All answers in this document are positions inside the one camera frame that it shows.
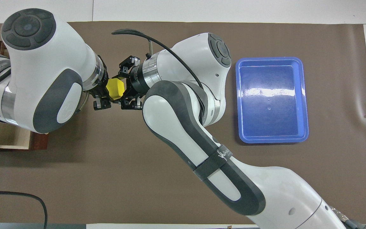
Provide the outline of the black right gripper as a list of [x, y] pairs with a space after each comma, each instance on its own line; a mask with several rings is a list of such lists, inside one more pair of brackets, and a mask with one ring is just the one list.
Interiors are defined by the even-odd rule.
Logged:
[[140, 58], [129, 56], [119, 64], [120, 70], [112, 79], [129, 79], [127, 81], [127, 93], [119, 100], [122, 110], [142, 110], [142, 96], [147, 93], [147, 83], [143, 76], [143, 64]]

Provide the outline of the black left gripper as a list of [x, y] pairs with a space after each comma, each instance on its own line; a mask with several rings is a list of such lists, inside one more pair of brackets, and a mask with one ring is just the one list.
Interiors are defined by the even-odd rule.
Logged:
[[108, 97], [98, 96], [107, 93], [104, 91], [108, 79], [108, 71], [105, 63], [100, 56], [96, 56], [96, 65], [93, 73], [86, 79], [86, 92], [96, 95], [93, 101], [93, 108], [96, 111], [111, 108], [111, 101]]

